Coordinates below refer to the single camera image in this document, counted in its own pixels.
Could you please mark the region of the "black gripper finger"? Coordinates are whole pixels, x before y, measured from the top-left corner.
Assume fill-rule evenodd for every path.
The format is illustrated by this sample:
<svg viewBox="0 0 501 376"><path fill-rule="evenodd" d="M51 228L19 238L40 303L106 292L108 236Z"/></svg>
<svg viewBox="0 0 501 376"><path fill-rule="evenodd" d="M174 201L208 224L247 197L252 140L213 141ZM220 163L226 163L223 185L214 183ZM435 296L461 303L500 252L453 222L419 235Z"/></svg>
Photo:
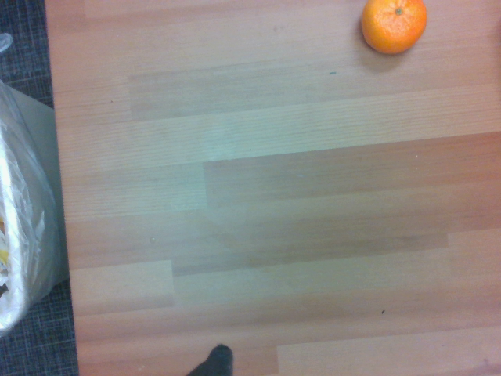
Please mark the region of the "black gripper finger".
<svg viewBox="0 0 501 376"><path fill-rule="evenodd" d="M207 359L188 373L188 376L233 376L233 353L223 344L215 346Z"/></svg>

